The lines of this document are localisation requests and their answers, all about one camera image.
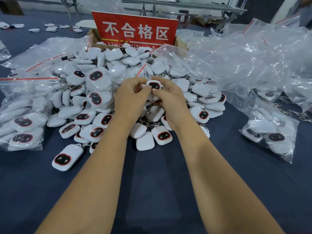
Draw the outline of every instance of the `dark blue table surface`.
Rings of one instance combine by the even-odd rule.
[[[74,24],[67,13],[25,11],[25,16],[0,15],[23,29],[1,31],[12,56],[51,37],[82,37],[70,30],[44,31],[44,23]],[[41,28],[30,33],[30,28]],[[9,69],[1,68],[1,77]],[[245,139],[239,129],[247,117],[229,103],[221,117],[207,123],[210,140],[242,177],[287,233],[312,233],[312,124],[300,122],[293,164]],[[294,105],[284,109],[299,110]],[[172,143],[140,152],[128,140],[119,203],[112,233],[205,233],[185,159],[175,133]],[[72,138],[62,139],[58,128],[47,129],[43,151],[0,152],[0,232],[31,234],[43,221],[88,157],[85,152],[72,169],[60,172],[53,158]]]

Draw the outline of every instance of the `person's left arm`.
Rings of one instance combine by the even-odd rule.
[[[83,168],[65,190],[35,234],[108,234],[111,232],[121,182],[127,138],[151,92],[139,93],[145,78],[128,78],[115,97],[115,115]]]

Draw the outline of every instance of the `white chinese character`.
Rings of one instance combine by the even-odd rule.
[[[104,22],[103,21],[103,24],[107,24],[108,27],[107,29],[105,30],[105,32],[108,32],[109,30],[111,31],[111,34],[114,36],[114,32],[113,30],[116,31],[116,33],[119,33],[119,31],[115,28],[115,27],[112,27],[112,25],[117,25],[117,23],[113,23],[113,22]]]
[[[167,27],[157,27],[156,39],[168,40],[167,35],[166,35],[166,32],[168,32],[168,30],[169,30],[169,28],[167,28]]]
[[[132,28],[132,27],[129,25],[129,23],[126,23],[126,24],[124,25],[124,27],[122,27],[121,29],[122,29],[122,30],[127,30],[127,31],[124,31],[124,36],[125,36],[125,37],[134,38],[134,34],[133,34],[133,32],[131,32],[131,31],[135,31],[135,29]]]
[[[138,32],[139,35],[141,35],[141,39],[143,38],[143,34],[144,34],[144,38],[145,39],[151,39],[152,38],[152,32],[151,29],[152,27],[149,27],[148,25],[145,25],[145,27],[143,28],[142,25],[140,24],[140,27],[138,27],[138,29],[140,30]]]

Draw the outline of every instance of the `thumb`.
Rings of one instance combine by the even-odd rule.
[[[138,94],[140,94],[142,98],[147,98],[150,95],[151,91],[152,88],[149,85],[147,85],[143,87],[143,89],[140,92],[138,92]]]
[[[166,96],[168,96],[169,92],[165,91],[165,90],[156,90],[156,89],[152,89],[153,94],[160,98],[161,100],[165,99]]]

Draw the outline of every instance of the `sign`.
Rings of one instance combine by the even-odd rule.
[[[92,11],[99,35],[107,45],[129,43],[158,48],[174,44],[178,20]]]

